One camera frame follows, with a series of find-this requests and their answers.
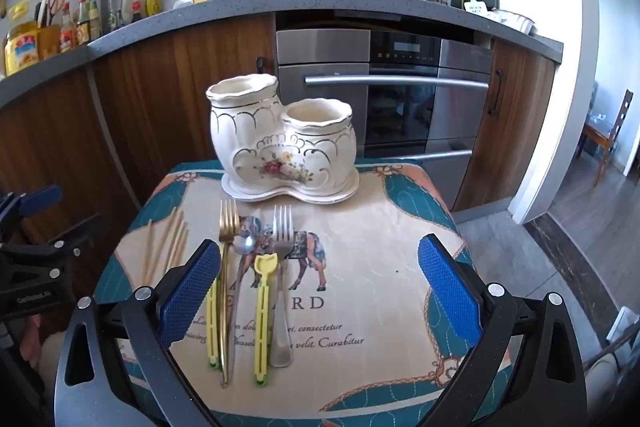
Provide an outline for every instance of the scissors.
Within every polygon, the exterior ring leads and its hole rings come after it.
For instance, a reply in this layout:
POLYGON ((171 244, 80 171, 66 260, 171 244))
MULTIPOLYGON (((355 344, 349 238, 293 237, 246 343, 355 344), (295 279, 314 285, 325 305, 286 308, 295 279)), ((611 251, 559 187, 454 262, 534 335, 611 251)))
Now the scissors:
POLYGON ((55 17, 60 10, 63 9, 65 0, 48 0, 47 6, 49 7, 49 26, 53 24, 53 17, 55 17))

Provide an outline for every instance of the vase saucer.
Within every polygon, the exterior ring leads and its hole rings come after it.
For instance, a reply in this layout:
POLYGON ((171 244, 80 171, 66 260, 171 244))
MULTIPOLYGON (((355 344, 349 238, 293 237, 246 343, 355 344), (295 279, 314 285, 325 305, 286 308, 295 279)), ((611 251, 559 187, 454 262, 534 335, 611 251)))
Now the vase saucer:
POLYGON ((340 203, 341 201, 349 199, 353 196, 358 190, 358 185, 360 185, 360 174, 358 170, 354 167, 351 174, 349 174, 349 178, 346 186, 336 192, 335 194, 331 194, 331 196, 309 196, 308 194, 301 194, 293 187, 278 187, 273 188, 271 190, 267 190, 266 192, 261 192, 259 194, 246 194, 239 190, 234 183, 231 181, 228 174, 224 174, 222 176, 222 189, 232 198, 235 198, 239 201, 264 201, 270 198, 274 198, 276 196, 281 196, 283 194, 287 194, 296 198, 300 201, 305 201, 305 203, 312 204, 332 204, 332 203, 340 203))

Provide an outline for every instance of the horse illustration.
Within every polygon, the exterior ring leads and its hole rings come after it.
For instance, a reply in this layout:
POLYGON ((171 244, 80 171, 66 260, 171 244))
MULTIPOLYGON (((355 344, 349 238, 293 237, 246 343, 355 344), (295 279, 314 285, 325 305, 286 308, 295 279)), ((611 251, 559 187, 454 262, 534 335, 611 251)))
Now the horse illustration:
MULTIPOLYGON (((257 288, 260 283, 260 274, 255 271, 254 262, 258 255, 273 252, 273 230, 269 225, 262 225, 260 219, 254 216, 242 216, 240 217, 240 235, 241 237, 248 237, 253 234, 255 237, 255 248, 252 253, 247 254, 242 259, 242 270, 240 272, 240 283, 244 274, 251 267, 254 270, 254 282, 252 288, 257 288)), ((320 244, 320 239, 317 234, 313 232, 307 232, 300 230, 294 232, 294 244, 291 252, 285 257, 285 259, 297 259, 300 264, 300 271, 298 272, 298 278, 289 287, 289 290, 295 290, 300 285, 302 277, 305 274, 307 265, 314 267, 318 272, 318 289, 322 292, 326 290, 326 278, 324 276, 324 269, 326 268, 326 255, 324 249, 320 244)))

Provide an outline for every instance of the oven control panel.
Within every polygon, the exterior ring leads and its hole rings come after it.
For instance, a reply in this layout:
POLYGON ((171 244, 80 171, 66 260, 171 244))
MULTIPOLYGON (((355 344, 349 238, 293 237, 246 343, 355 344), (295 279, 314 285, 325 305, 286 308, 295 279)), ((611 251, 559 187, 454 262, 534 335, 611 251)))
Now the oven control panel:
POLYGON ((372 31, 370 62, 437 66, 441 39, 409 33, 372 31))

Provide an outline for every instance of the double vase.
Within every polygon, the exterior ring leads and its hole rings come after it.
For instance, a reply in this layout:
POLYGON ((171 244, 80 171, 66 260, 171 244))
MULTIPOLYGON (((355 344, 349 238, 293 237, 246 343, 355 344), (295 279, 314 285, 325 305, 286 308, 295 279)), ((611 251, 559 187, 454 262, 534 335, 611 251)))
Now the double vase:
POLYGON ((346 199, 359 179, 351 107, 325 98, 283 107, 277 89, 275 76, 249 74, 207 90, 223 188, 247 201, 278 194, 314 203, 346 199))

